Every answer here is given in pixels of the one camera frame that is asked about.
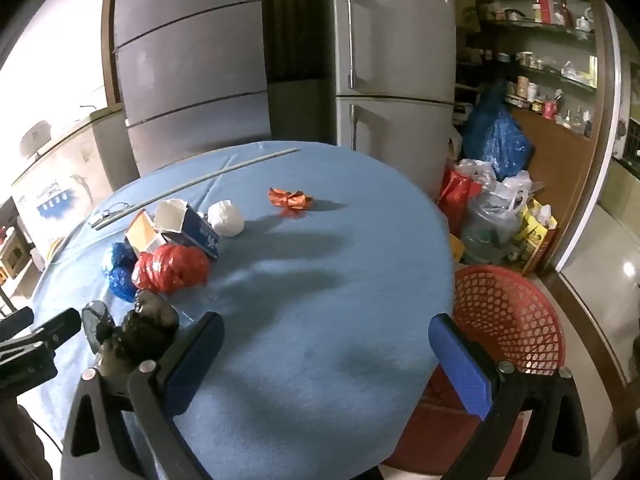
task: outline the refrigerator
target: refrigerator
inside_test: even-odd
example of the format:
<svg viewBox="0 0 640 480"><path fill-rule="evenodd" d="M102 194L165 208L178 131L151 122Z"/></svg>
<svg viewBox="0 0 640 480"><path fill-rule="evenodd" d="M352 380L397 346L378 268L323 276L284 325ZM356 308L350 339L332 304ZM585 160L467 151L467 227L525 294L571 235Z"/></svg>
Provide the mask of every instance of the refrigerator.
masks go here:
<svg viewBox="0 0 640 480"><path fill-rule="evenodd" d="M456 75L454 0L333 0L336 140L440 189Z"/></svg>

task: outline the black cable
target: black cable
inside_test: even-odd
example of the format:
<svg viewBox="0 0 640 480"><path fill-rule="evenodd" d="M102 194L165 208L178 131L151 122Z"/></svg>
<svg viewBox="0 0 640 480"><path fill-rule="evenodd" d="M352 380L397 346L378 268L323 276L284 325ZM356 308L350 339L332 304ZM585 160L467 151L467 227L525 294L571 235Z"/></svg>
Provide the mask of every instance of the black cable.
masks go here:
<svg viewBox="0 0 640 480"><path fill-rule="evenodd" d="M39 428L40 428L40 431L41 431L42 433L44 433L45 435L47 435L47 436L49 437L49 440L53 442L53 445L54 445L54 446L56 446L56 447L58 448L58 451L60 452L60 455L62 455L62 448L58 445L58 443L57 443L55 440L53 440L53 437L52 437L49 433L47 433L46 431L44 431L43 427L42 427L40 424L38 424L35 420L31 419L31 421L32 421L32 422L33 422L37 427L39 427Z"/></svg>

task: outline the brown bottle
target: brown bottle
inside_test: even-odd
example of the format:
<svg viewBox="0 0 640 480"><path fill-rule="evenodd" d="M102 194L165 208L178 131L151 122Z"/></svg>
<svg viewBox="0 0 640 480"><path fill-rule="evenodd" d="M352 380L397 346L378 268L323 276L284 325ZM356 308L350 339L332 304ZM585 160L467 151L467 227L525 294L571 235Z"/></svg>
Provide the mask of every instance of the brown bottle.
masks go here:
<svg viewBox="0 0 640 480"><path fill-rule="evenodd" d="M564 18L564 26L566 28L574 28L574 17L571 15L571 11L566 6L566 0L560 0L560 5L562 6L560 12L562 13L562 17Z"/></svg>

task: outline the tablecloth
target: tablecloth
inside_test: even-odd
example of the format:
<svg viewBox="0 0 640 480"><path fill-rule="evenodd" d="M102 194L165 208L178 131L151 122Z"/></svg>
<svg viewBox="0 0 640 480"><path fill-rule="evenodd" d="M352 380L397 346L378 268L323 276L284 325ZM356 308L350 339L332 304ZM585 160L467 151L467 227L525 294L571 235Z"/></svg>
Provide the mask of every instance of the tablecloth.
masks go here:
<svg viewBox="0 0 640 480"><path fill-rule="evenodd" d="M175 419L215 480L341 480L384 460L436 366L428 323L452 309L444 217L396 170L345 148L272 141L217 150L137 180L97 209L290 147L300 151L175 195L203 212L231 200L246 219L244 232L221 239L208 285L170 298L183 325L207 310L225 321L220 355ZM282 216L270 187L312 195L312 211ZM100 260L132 216L101 231L75 228L36 288L34 326L98 299L121 320L131 305L107 292ZM58 376L38 390L59 438L92 359L76 335L57 350ZM141 435L132 438L152 474Z"/></svg>

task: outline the crumpled white paper ball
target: crumpled white paper ball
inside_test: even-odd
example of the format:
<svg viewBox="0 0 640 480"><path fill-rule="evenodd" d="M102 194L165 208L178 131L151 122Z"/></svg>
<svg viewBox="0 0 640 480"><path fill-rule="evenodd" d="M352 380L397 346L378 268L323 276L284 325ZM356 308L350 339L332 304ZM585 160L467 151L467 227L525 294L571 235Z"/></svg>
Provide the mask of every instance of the crumpled white paper ball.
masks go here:
<svg viewBox="0 0 640 480"><path fill-rule="evenodd" d="M207 220L219 236L236 236L244 230L244 218L231 200L221 200L209 207Z"/></svg>

